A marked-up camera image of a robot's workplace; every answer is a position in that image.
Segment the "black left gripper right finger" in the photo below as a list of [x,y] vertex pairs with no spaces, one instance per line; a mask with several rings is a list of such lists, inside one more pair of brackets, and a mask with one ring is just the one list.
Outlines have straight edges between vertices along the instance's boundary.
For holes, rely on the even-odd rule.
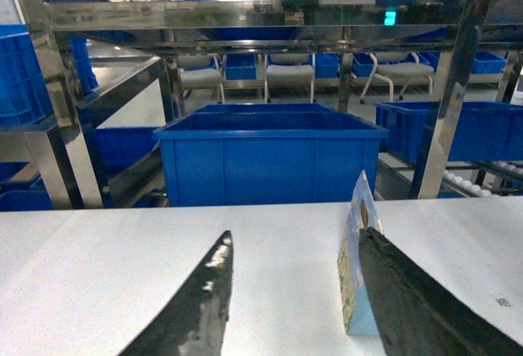
[[360,231],[359,257],[387,355],[522,354],[376,229]]

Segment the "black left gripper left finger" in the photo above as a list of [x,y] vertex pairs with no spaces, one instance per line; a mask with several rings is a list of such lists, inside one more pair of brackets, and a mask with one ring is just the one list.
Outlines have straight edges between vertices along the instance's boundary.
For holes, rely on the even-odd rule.
[[230,316],[233,266],[233,238],[226,230],[120,354],[219,355]]

